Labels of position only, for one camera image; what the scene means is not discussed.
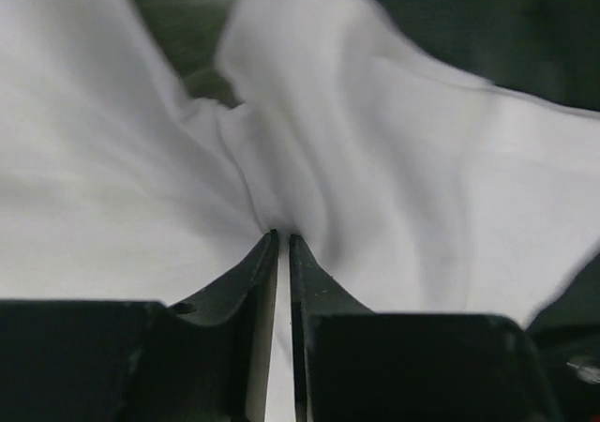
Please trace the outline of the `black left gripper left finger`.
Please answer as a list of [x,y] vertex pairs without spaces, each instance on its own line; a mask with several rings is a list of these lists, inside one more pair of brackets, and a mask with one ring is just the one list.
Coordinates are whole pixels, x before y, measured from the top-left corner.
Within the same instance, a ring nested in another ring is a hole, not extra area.
[[180,302],[5,300],[5,421],[262,421],[278,234]]

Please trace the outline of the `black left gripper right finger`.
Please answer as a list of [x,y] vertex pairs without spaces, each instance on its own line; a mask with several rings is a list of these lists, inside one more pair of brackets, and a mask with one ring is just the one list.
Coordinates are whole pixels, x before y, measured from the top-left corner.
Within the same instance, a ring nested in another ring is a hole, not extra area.
[[494,314],[378,313],[289,243],[300,421],[559,421],[533,342]]

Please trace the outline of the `white t shirt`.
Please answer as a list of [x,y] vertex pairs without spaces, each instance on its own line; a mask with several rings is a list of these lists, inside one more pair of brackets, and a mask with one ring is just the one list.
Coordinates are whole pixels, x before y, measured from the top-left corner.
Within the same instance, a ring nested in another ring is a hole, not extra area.
[[599,0],[1,0],[1,304],[174,305],[279,240],[378,313],[494,314],[599,417]]

